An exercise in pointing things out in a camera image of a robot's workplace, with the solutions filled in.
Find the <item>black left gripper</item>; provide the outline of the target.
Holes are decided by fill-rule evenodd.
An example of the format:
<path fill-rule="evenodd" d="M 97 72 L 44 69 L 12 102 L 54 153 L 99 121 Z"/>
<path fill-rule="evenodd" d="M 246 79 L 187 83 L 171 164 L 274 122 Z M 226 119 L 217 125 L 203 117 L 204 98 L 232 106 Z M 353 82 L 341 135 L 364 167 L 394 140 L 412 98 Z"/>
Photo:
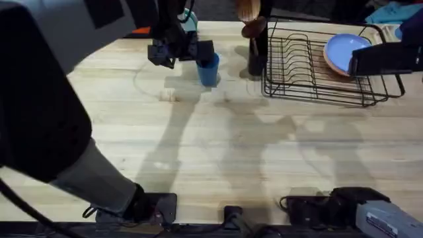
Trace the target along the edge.
<path fill-rule="evenodd" d="M 196 31 L 185 33 L 181 42 L 166 42 L 153 39 L 147 47 L 147 58 L 154 65 L 174 69 L 176 60 L 196 61 L 200 65 L 207 65 L 214 58 L 212 40 L 199 41 Z"/>

